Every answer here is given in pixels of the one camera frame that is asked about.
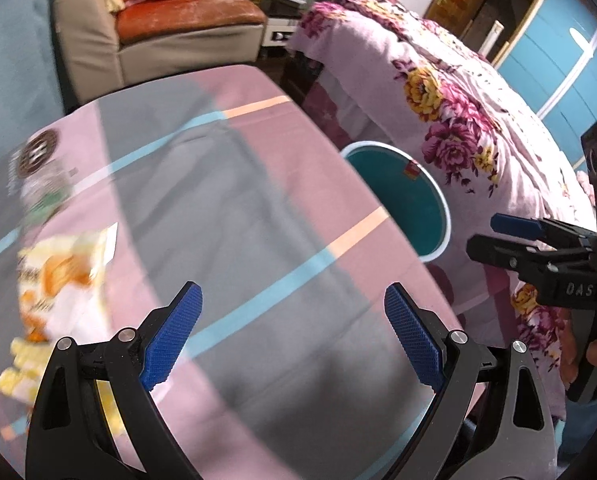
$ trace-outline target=yellow snack packet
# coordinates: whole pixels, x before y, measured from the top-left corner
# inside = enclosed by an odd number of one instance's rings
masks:
[[[69,335],[87,344],[111,338],[102,285],[114,256],[117,224],[78,236],[55,236],[19,251],[19,309],[27,339]]]

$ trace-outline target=trash bin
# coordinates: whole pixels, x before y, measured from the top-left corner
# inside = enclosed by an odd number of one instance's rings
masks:
[[[341,155],[354,167],[415,248],[422,262],[450,241],[450,209],[432,176],[406,153],[373,141],[354,142]]]

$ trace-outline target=bed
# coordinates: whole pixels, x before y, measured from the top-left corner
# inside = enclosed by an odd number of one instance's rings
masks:
[[[591,200],[549,131],[489,63],[395,0],[317,3],[288,49],[288,92],[339,149],[392,144],[438,181],[452,233],[435,278],[480,342],[525,340],[553,416],[564,417],[556,313],[536,305],[531,286],[465,252],[472,234],[491,232],[494,213],[595,230]]]
[[[400,281],[460,326],[413,248],[305,114],[255,68],[150,82],[45,131],[73,192],[21,228],[19,150],[0,161],[0,373],[23,334],[17,254],[36,240],[117,225],[106,270],[114,332],[188,280],[200,320],[157,399],[208,480],[370,480],[432,398],[383,313]],[[0,452],[24,467],[28,408],[0,394]],[[127,436],[124,460],[140,466]]]

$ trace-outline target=blanket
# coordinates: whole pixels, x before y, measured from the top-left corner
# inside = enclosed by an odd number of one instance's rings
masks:
[[[518,335],[533,351],[553,414],[563,417],[556,311],[537,305],[530,285],[465,252],[470,236],[492,232],[495,213],[595,229],[591,202],[549,131],[488,63],[394,0],[315,4],[289,47],[321,62],[389,141],[441,185],[453,230],[435,264],[451,283],[452,308],[468,314],[507,289]],[[495,343],[487,335],[480,331],[482,342]]]

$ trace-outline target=leather sofa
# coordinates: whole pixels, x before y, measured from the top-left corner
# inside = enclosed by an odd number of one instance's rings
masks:
[[[249,0],[55,0],[55,26],[81,104],[160,77],[254,62],[266,17]]]

